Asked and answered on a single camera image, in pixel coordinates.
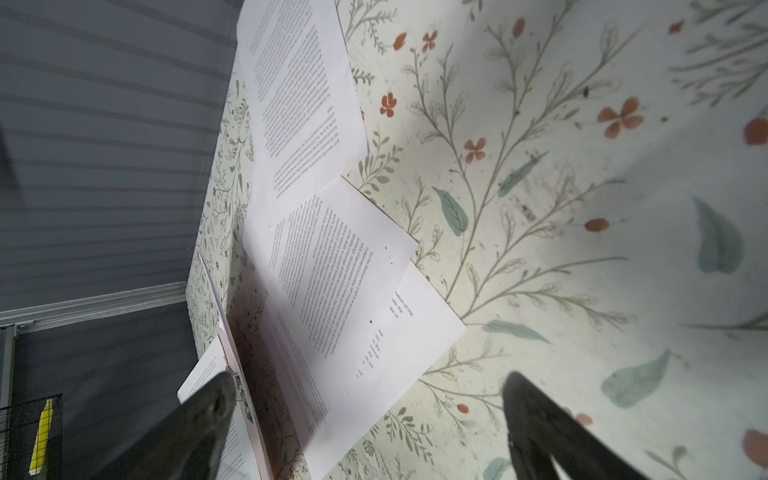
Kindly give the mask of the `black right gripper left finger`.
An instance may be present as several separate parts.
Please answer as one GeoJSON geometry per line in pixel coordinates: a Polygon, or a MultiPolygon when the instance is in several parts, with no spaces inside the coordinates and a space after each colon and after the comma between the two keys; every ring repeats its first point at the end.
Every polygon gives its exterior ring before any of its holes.
{"type": "Polygon", "coordinates": [[[233,376],[218,373],[93,477],[213,479],[235,406],[233,376]]]}

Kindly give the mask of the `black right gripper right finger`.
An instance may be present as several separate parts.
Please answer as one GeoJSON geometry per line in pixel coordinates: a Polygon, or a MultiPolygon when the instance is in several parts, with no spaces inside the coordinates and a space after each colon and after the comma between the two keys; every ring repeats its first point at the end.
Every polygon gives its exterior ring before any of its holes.
{"type": "Polygon", "coordinates": [[[512,467],[519,479],[642,479],[543,391],[517,371],[502,388],[512,467]]]}

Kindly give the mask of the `pink file folder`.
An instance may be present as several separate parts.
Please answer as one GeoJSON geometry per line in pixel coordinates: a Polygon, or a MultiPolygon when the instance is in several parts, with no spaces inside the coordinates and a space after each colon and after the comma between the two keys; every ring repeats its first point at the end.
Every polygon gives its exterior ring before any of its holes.
{"type": "Polygon", "coordinates": [[[226,370],[233,376],[236,387],[236,407],[222,454],[223,465],[219,469],[217,478],[272,479],[266,446],[234,337],[226,318],[225,307],[218,296],[205,261],[201,256],[198,256],[198,259],[218,310],[217,336],[222,351],[220,357],[225,362],[226,370]]]}

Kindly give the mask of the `printed paper sheet front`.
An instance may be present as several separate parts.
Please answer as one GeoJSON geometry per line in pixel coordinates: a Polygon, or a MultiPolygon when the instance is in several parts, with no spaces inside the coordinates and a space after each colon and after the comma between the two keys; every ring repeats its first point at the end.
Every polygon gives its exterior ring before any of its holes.
{"type": "Polygon", "coordinates": [[[324,478],[465,332],[465,324],[409,264],[381,317],[323,357],[300,346],[268,302],[262,335],[308,474],[324,478]]]}

